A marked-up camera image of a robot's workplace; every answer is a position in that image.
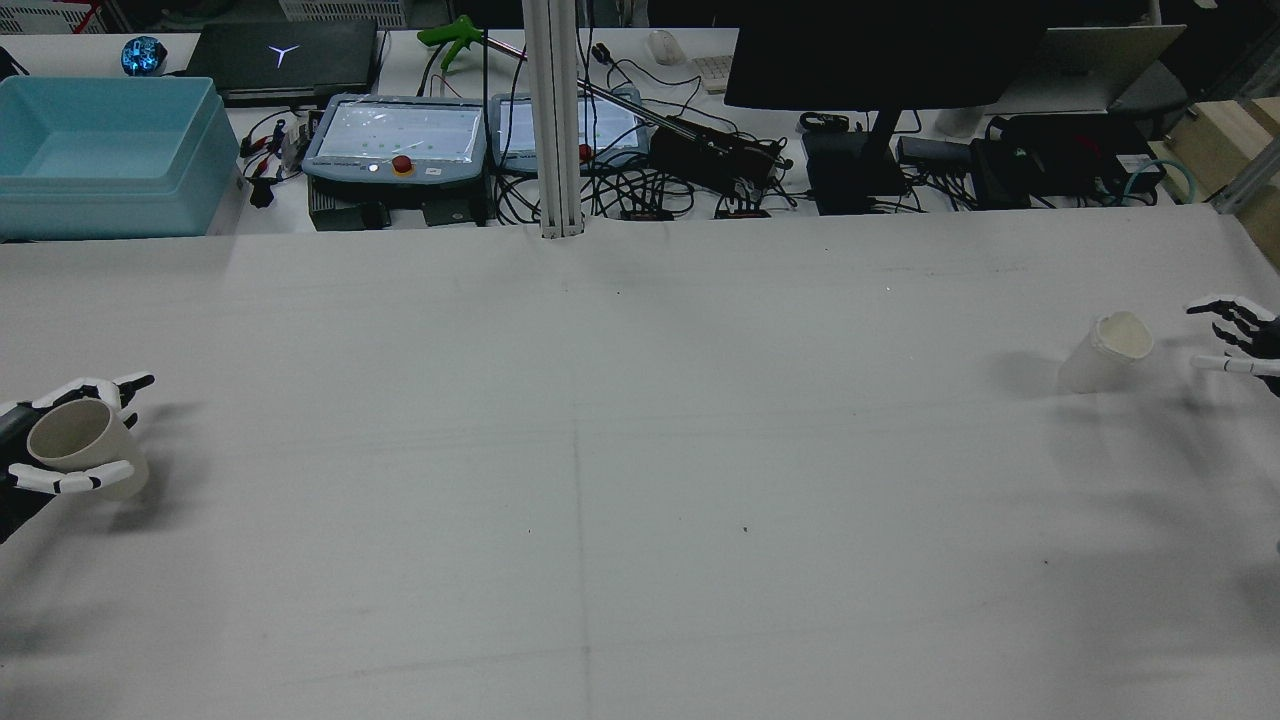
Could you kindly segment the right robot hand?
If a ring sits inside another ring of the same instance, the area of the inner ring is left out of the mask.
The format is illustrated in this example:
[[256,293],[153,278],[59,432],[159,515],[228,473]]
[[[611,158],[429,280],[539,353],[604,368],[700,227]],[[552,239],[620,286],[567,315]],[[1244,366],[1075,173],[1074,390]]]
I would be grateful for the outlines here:
[[1226,347],[1219,356],[1194,357],[1193,366],[1256,377],[1272,396],[1279,396],[1276,313],[1248,297],[1229,293],[1197,299],[1184,311],[1188,315],[1210,314],[1220,319],[1211,325],[1211,332]]

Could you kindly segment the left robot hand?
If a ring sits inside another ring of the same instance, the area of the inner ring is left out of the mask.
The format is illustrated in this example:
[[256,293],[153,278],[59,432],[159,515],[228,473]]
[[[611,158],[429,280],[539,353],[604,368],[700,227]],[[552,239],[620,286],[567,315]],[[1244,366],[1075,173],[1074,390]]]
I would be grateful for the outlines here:
[[37,400],[3,404],[3,541],[58,496],[124,500],[146,486],[131,402],[154,382],[147,372],[82,377]]

